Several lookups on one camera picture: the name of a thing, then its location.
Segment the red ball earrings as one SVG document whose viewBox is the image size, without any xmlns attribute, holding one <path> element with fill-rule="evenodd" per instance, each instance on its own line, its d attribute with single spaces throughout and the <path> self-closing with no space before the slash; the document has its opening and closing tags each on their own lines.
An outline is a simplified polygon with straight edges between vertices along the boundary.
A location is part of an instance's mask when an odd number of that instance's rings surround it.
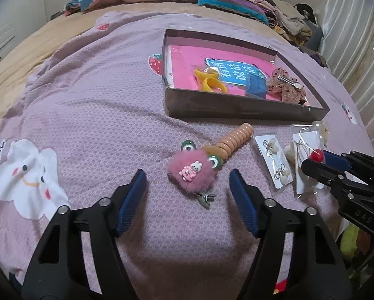
<svg viewBox="0 0 374 300">
<path fill-rule="evenodd" d="M 323 139 L 312 125 L 293 128 L 291 150 L 295 167 L 295 196 L 298 199 L 317 194 L 325 186 L 313 178 L 313 169 L 325 164 Z"/>
</svg>

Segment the pink fluffy bunny hair clip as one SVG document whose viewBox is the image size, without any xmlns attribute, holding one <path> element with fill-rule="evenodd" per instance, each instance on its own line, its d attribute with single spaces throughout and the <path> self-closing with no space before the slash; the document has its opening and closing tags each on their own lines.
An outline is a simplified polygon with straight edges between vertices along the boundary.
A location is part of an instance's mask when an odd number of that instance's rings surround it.
<svg viewBox="0 0 374 300">
<path fill-rule="evenodd" d="M 209 210 L 215 194 L 208 190 L 216 180 L 222 160 L 208 155 L 204 150 L 182 150 L 168 162 L 167 171 L 171 181 L 189 197 L 195 197 L 200 205 Z"/>
</svg>

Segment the bow earrings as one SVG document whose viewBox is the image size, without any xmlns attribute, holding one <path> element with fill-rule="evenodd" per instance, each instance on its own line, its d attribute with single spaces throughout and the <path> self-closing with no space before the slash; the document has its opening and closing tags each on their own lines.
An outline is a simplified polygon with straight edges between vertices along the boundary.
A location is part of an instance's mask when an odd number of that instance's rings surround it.
<svg viewBox="0 0 374 300">
<path fill-rule="evenodd" d="M 263 158 L 274 190 L 280 192 L 292 184 L 294 181 L 292 170 L 276 135 L 255 135 L 253 141 Z"/>
</svg>

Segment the sheer sequin bow hair clip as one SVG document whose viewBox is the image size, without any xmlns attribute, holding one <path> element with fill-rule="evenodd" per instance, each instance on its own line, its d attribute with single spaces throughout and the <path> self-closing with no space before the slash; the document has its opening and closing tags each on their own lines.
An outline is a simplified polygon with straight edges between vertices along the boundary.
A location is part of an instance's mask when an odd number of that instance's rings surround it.
<svg viewBox="0 0 374 300">
<path fill-rule="evenodd" d="M 274 69 L 266 79 L 266 89 L 269 94 L 280 96 L 285 103 L 304 105 L 307 102 L 305 87 L 281 67 Z"/>
</svg>

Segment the cream flower hair clip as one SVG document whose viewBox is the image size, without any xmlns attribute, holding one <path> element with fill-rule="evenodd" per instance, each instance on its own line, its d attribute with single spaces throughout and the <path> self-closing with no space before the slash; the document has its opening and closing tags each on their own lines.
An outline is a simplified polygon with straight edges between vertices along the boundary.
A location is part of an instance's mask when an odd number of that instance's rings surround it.
<svg viewBox="0 0 374 300">
<path fill-rule="evenodd" d="M 326 146 L 330 134 L 329 127 L 322 121 L 314 121 L 312 123 L 312 128 L 318 133 L 322 145 Z"/>
</svg>

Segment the green frog eye clip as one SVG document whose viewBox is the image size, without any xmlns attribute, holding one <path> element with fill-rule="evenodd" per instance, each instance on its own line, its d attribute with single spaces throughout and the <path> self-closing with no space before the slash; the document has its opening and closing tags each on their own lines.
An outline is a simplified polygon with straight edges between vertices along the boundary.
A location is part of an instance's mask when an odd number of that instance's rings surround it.
<svg viewBox="0 0 374 300">
<path fill-rule="evenodd" d="M 189 140 L 189 139 L 183 141 L 182 144 L 181 144 L 181 148 L 180 148 L 180 150 L 182 152 L 193 151 L 193 150 L 196 150 L 196 149 L 197 149 L 196 144 L 192 140 Z"/>
</svg>

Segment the lilac cartoon print quilt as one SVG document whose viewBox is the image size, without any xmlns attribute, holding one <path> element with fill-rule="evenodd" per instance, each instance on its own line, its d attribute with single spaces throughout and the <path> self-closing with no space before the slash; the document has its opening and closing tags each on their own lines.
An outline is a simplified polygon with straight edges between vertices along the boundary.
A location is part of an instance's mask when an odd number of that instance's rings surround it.
<svg viewBox="0 0 374 300">
<path fill-rule="evenodd" d="M 169 117 L 165 87 L 148 59 L 162 49 L 167 29 L 234 37 L 273 48 L 314 85 L 329 106 L 327 147 L 334 153 L 374 153 L 361 120 L 345 109 L 355 104 L 344 86 L 311 57 L 288 43 L 225 22 L 190 14 L 111 11 L 93 28 L 73 34 L 33 68 L 17 102 L 0 120 L 0 166 L 9 149 L 26 142 L 16 169 L 31 158 L 73 209 L 89 207 L 126 184 L 138 169 L 148 190 L 130 229 L 117 240 L 121 259 L 140 299 L 235 299 L 247 277 L 258 241 L 245 229 L 228 187 L 231 170 L 271 194 L 256 147 L 244 145 L 217 174 L 215 204 L 205 210 L 168 180 L 167 162 L 184 140 L 214 142 L 241 120 Z M 12 180 L 0 172 L 0 181 Z M 49 216 L 22 217 L 30 187 L 0 200 L 0 266 L 22 281 Z"/>
</svg>

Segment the blue rectangular hair claw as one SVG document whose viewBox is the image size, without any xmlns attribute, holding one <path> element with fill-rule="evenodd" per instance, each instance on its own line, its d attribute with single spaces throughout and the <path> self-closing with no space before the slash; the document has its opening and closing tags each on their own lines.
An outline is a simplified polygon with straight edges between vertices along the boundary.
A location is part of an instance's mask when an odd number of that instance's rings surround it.
<svg viewBox="0 0 374 300">
<path fill-rule="evenodd" d="M 266 80 L 255 74 L 248 74 L 245 91 L 247 96 L 265 99 L 267 94 Z"/>
</svg>

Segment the shallow brown cardboard box lid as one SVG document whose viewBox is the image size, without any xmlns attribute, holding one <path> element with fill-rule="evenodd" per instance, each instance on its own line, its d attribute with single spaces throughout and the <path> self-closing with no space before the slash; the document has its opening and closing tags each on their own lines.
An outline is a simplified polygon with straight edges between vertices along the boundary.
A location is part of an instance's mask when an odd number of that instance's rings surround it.
<svg viewBox="0 0 374 300">
<path fill-rule="evenodd" d="M 170 117 L 310 123 L 330 111 L 282 53 L 248 41 L 168 29 L 161 64 L 164 106 Z"/>
</svg>

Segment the white striped curtain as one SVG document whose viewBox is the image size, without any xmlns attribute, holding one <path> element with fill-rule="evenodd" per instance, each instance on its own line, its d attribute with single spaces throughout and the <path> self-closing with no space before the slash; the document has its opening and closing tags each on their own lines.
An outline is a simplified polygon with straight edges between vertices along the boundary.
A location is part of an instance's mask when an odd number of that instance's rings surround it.
<svg viewBox="0 0 374 300">
<path fill-rule="evenodd" d="M 374 0 L 322 0 L 320 52 L 346 88 L 374 149 Z"/>
</svg>

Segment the pile of mixed clothes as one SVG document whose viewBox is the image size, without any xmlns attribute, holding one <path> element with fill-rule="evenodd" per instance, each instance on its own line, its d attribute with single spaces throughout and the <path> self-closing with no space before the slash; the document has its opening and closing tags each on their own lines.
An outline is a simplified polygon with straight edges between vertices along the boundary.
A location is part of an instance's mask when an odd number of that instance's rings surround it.
<svg viewBox="0 0 374 300">
<path fill-rule="evenodd" d="M 311 6 L 302 3 L 291 5 L 281 0 L 248 1 L 263 11 L 273 31 L 308 54 L 320 67 L 327 67 L 327 61 L 319 53 L 323 32 Z"/>
</svg>

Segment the tan bed sheet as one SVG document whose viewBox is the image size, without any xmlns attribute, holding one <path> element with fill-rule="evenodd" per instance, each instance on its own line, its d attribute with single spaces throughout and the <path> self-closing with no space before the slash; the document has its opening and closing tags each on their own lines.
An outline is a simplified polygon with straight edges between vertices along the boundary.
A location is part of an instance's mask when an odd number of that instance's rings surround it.
<svg viewBox="0 0 374 300">
<path fill-rule="evenodd" d="M 36 67 L 67 41 L 92 28 L 100 16 L 111 11 L 195 14 L 231 23 L 263 37 L 277 39 L 284 44 L 287 42 L 282 36 L 257 20 L 191 3 L 133 3 L 114 5 L 89 13 L 61 15 L 24 39 L 0 62 L 0 121 L 23 92 L 26 79 L 35 71 Z"/>
</svg>

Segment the purple teal striped blanket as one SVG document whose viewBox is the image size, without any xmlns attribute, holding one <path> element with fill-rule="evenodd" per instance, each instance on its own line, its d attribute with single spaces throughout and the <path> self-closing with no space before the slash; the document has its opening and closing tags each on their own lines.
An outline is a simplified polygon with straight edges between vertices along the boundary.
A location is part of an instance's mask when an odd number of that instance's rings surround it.
<svg viewBox="0 0 374 300">
<path fill-rule="evenodd" d="M 207 8 L 245 16 L 257 20 L 266 26 L 269 25 L 268 18 L 262 8 L 248 0 L 198 0 L 198 4 Z"/>
</svg>

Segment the white wardrobe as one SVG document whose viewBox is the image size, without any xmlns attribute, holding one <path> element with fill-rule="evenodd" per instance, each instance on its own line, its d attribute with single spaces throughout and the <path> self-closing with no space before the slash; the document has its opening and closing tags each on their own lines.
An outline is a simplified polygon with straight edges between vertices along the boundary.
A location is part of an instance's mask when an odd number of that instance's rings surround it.
<svg viewBox="0 0 374 300">
<path fill-rule="evenodd" d="M 0 62 L 46 23 L 44 0 L 0 0 Z"/>
</svg>

